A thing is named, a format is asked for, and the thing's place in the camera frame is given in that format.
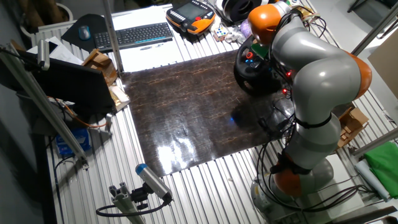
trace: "purple object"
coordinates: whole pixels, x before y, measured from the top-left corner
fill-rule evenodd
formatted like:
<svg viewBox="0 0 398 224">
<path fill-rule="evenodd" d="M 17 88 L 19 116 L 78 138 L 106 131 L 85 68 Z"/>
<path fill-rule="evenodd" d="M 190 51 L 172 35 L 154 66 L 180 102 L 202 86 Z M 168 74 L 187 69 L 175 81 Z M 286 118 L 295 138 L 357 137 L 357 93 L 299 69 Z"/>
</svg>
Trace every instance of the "purple object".
<svg viewBox="0 0 398 224">
<path fill-rule="evenodd" d="M 241 24 L 241 32 L 245 38 L 248 38 L 251 35 L 251 29 L 249 26 L 249 21 L 247 19 Z"/>
</svg>

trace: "cardboard box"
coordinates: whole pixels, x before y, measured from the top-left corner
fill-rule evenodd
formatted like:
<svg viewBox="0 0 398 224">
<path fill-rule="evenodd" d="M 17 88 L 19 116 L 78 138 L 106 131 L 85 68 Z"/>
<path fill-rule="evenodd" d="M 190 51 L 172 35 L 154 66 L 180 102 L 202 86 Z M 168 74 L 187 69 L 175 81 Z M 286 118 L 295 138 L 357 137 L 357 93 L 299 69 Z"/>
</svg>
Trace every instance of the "cardboard box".
<svg viewBox="0 0 398 224">
<path fill-rule="evenodd" d="M 386 83 L 391 92 L 398 98 L 397 63 L 398 57 L 398 30 L 394 31 L 368 57 L 374 69 Z"/>
<path fill-rule="evenodd" d="M 368 125 L 369 118 L 358 108 L 348 108 L 339 117 L 339 120 L 341 133 L 337 146 L 341 148 L 353 140 Z"/>
<path fill-rule="evenodd" d="M 90 53 L 90 55 L 82 63 L 82 66 L 102 71 L 102 74 L 108 86 L 111 86 L 118 77 L 112 60 L 108 58 L 108 56 L 106 56 L 105 54 L 99 52 L 98 49 L 94 49 Z"/>
</svg>

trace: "desk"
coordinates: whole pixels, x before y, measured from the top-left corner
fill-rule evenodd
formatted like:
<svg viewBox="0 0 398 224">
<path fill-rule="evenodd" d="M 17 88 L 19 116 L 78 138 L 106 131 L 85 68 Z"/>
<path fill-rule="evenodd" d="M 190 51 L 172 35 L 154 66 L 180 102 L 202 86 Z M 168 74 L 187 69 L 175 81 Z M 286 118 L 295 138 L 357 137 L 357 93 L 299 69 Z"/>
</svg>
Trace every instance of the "desk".
<svg viewBox="0 0 398 224">
<path fill-rule="evenodd" d="M 308 1 L 304 1 L 303 4 L 311 6 Z M 33 45 L 36 45 L 38 39 L 52 36 L 60 38 L 72 24 L 67 22 L 41 27 L 32 39 Z M 239 47 L 235 43 L 217 43 L 209 33 L 197 37 L 193 43 L 181 38 L 177 33 L 174 35 L 181 53 L 178 62 L 232 51 Z M 329 33 L 326 33 L 323 40 L 335 44 L 333 36 Z M 65 41 L 63 43 L 80 59 L 88 56 L 88 52 Z M 123 87 L 120 80 L 117 80 L 117 84 Z M 383 107 L 371 90 L 353 103 L 369 118 L 369 125 L 351 142 L 352 146 L 361 147 L 394 128 L 385 118 Z M 92 122 L 103 124 L 105 120 L 93 117 Z M 136 165 L 144 162 L 134 122 L 130 108 L 125 108 L 113 118 L 112 135 L 108 135 L 105 129 L 90 130 L 93 150 L 87 153 L 90 166 L 88 170 L 74 167 L 71 162 L 67 162 L 61 164 L 54 173 L 54 165 L 62 158 L 58 157 L 53 148 L 55 145 L 47 149 L 58 223 L 128 223 L 125 218 L 98 217 L 95 209 L 111 205 L 111 194 L 108 191 L 110 185 L 118 185 L 124 181 L 130 190 L 142 185 L 142 180 L 134 172 Z M 281 144 L 280 141 L 269 144 L 265 161 L 267 169 L 276 163 L 276 153 L 282 150 Z M 349 156 L 347 147 L 337 150 L 337 153 L 345 169 L 354 175 L 355 161 Z M 264 223 L 252 205 L 249 191 L 256 173 L 254 162 L 257 157 L 256 148 L 246 149 L 164 176 L 162 180 L 172 190 L 175 201 L 171 207 L 144 215 L 146 222 Z M 58 190 L 55 186 L 55 175 L 60 181 Z M 366 184 L 360 178 L 353 180 L 355 184 Z M 368 200 L 370 195 L 361 196 L 366 203 L 372 202 Z M 159 205 L 157 197 L 150 195 L 150 208 Z"/>
</svg>

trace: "white paper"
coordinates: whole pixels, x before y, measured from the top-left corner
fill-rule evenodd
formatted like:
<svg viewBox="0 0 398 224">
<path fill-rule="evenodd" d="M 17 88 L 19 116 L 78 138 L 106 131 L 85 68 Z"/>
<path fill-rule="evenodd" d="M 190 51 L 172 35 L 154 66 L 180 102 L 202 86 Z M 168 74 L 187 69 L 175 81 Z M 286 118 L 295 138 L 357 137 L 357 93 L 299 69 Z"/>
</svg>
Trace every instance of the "white paper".
<svg viewBox="0 0 398 224">
<path fill-rule="evenodd" d="M 161 7 L 155 6 L 134 10 L 129 14 L 113 18 L 115 30 L 156 24 L 160 22 L 167 22 L 166 14 Z M 174 38 L 172 41 L 161 43 L 161 46 L 159 47 L 158 45 L 159 44 L 144 45 L 141 47 L 121 50 L 120 54 L 124 71 L 136 72 L 154 67 L 166 66 L 177 62 L 180 50 Z"/>
<path fill-rule="evenodd" d="M 176 53 L 179 54 L 180 51 L 174 40 L 120 51 L 125 72 L 136 72 L 176 63 Z"/>
<path fill-rule="evenodd" d="M 51 37 L 49 39 L 46 39 L 45 41 L 47 42 L 52 42 L 58 45 L 50 54 L 50 58 L 52 59 L 57 59 L 61 60 L 64 62 L 69 62 L 69 63 L 74 63 L 77 65 L 81 65 L 83 63 L 82 60 L 74 56 L 63 44 L 60 40 L 58 40 L 57 37 Z M 33 47 L 28 50 L 29 53 L 32 54 L 37 54 L 37 46 Z"/>
<path fill-rule="evenodd" d="M 129 14 L 113 17 L 112 20 L 115 30 L 167 22 L 166 13 L 161 7 L 157 6 L 137 9 Z"/>
</svg>

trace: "mouse pad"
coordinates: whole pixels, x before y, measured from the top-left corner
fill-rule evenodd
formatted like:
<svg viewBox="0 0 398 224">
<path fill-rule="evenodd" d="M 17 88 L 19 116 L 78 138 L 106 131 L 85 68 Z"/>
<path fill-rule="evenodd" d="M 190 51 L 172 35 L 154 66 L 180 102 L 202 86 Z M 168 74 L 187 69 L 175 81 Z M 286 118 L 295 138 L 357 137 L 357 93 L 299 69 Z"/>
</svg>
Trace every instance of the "mouse pad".
<svg viewBox="0 0 398 224">
<path fill-rule="evenodd" d="M 291 101 L 280 91 L 253 98 L 240 89 L 233 73 L 235 56 L 226 52 L 122 75 L 145 163 L 156 174 L 265 143 L 268 137 L 258 119 L 278 119 L 275 126 L 285 119 L 272 109 L 273 102 L 292 114 Z M 265 83 L 264 88 L 272 86 Z"/>
<path fill-rule="evenodd" d="M 79 27 L 88 26 L 91 34 L 91 38 L 88 40 L 80 40 L 79 38 Z M 107 32 L 105 18 L 96 14 L 87 14 L 78 19 L 74 25 L 72 25 L 66 33 L 64 33 L 61 39 L 66 40 L 70 44 L 74 44 L 81 49 L 85 49 L 89 53 L 95 49 L 94 34 Z"/>
</svg>

